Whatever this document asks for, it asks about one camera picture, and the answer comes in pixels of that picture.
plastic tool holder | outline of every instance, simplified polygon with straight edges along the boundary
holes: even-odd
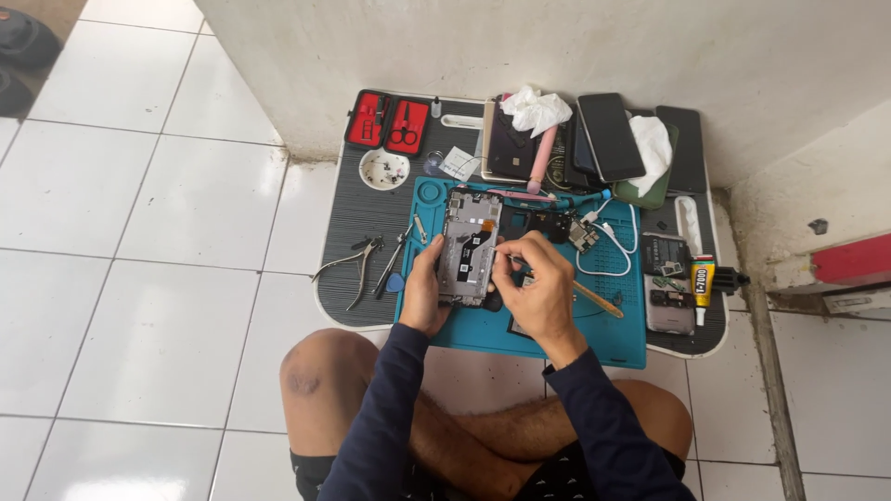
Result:
[[[393,107],[384,149],[397,155],[413,157],[421,152],[421,141],[430,116],[429,103],[400,99]]]
[[[350,112],[344,141],[366,148],[379,148],[387,137],[395,101],[390,94],[368,89],[360,91]]]

plier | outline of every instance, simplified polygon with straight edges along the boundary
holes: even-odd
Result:
[[[356,245],[354,245],[352,247],[352,249],[353,250],[360,249],[363,245],[365,246],[365,249],[362,252],[359,252],[355,256],[350,256],[348,258],[343,258],[343,259],[338,259],[336,261],[332,261],[332,262],[328,263],[327,265],[320,267],[319,271],[315,272],[315,275],[313,275],[312,281],[315,282],[315,279],[318,278],[319,275],[322,274],[322,271],[325,268],[332,267],[334,265],[339,265],[340,263],[346,263],[346,262],[352,261],[353,259],[362,258],[362,265],[359,268],[359,293],[357,293],[356,299],[353,300],[353,304],[351,304],[347,307],[347,311],[349,311],[353,306],[355,306],[356,303],[359,302],[359,300],[362,298],[362,289],[365,287],[365,268],[366,268],[366,265],[368,264],[368,256],[372,252],[374,252],[374,250],[377,249],[378,247],[384,246],[384,239],[379,236],[370,238],[363,242],[357,243]]]

circuit board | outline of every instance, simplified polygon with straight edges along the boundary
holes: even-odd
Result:
[[[486,298],[504,201],[497,193],[449,190],[437,278],[439,302],[480,308]]]

white tissue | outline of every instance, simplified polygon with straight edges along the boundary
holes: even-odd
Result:
[[[504,113],[513,115],[513,128],[520,131],[533,128],[532,137],[572,117],[569,105],[558,95],[542,95],[542,91],[533,91],[530,86],[523,86],[502,101],[501,107]]]
[[[631,117],[628,123],[631,124],[637,149],[641,152],[643,166],[647,169],[646,176],[629,179],[628,182],[637,186],[637,196],[642,198],[668,171],[671,143],[665,124],[657,117]]]

person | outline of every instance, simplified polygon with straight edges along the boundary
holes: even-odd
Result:
[[[405,305],[380,352],[323,329],[280,374],[291,462],[305,501],[693,499],[681,483],[692,425],[684,404],[646,382],[611,382],[572,320],[574,268],[538,232],[500,243],[492,281],[552,365],[557,398],[488,415],[450,415],[421,391],[424,355],[449,313],[438,303],[437,235],[414,260]],[[535,282],[518,287],[507,257]]]

